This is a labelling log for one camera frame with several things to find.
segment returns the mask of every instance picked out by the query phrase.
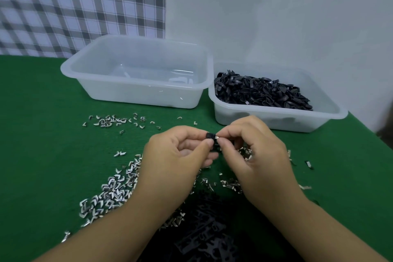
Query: fingernail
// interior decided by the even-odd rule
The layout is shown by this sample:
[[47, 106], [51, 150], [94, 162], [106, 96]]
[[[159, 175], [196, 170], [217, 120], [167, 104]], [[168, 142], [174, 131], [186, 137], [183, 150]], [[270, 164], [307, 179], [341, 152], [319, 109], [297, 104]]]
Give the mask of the fingernail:
[[213, 147], [213, 144], [214, 144], [214, 140], [213, 139], [205, 139], [206, 140], [206, 143], [210, 146], [210, 147]]

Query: forearm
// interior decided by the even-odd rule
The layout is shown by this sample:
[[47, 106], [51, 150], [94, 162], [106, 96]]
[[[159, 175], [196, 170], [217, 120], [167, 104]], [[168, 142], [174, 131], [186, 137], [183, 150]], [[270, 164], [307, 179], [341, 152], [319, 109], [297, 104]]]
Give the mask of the forearm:
[[386, 261], [322, 208], [301, 202], [268, 217], [305, 261]]
[[135, 261], [164, 216], [132, 196], [125, 205], [95, 221], [35, 262]]

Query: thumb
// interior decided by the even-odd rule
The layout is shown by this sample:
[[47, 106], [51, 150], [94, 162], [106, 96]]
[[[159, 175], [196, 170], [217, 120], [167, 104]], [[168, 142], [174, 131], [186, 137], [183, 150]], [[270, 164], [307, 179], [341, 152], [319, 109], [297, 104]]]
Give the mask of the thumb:
[[204, 161], [208, 158], [213, 144], [213, 139], [205, 139], [193, 150], [193, 152], [184, 158], [190, 160], [192, 164], [195, 165], [195, 168], [198, 168], [199, 170]]
[[224, 159], [228, 163], [229, 167], [236, 174], [236, 176], [239, 177], [239, 174], [243, 173], [247, 167], [243, 157], [228, 139], [218, 138], [217, 142], [221, 147], [222, 154], [224, 155]]

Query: white wall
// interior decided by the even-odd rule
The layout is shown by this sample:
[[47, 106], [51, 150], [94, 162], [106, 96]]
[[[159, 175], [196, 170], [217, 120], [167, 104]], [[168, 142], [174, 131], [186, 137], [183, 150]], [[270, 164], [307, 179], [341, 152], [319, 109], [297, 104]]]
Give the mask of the white wall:
[[310, 71], [368, 128], [393, 102], [393, 0], [166, 0], [166, 38]]

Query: empty plastic container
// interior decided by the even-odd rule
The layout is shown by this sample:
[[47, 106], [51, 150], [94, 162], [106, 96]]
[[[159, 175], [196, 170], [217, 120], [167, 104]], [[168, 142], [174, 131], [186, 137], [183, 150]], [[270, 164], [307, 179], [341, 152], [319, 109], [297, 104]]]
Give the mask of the empty plastic container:
[[256, 65], [234, 62], [214, 62], [214, 75], [219, 72], [233, 70], [241, 76], [267, 77], [279, 79], [281, 83], [293, 84], [300, 88], [302, 95], [307, 97], [313, 111], [286, 109], [276, 107], [227, 104], [220, 101], [214, 92], [214, 84], [209, 86], [209, 97], [214, 102], [216, 120], [220, 124], [230, 124], [238, 118], [256, 115], [269, 128], [285, 131], [311, 132], [330, 119], [343, 119], [348, 111], [337, 105], [322, 90], [306, 71], [292, 67], [275, 65]]
[[194, 108], [213, 82], [213, 59], [198, 45], [141, 36], [106, 35], [66, 60], [96, 100]]

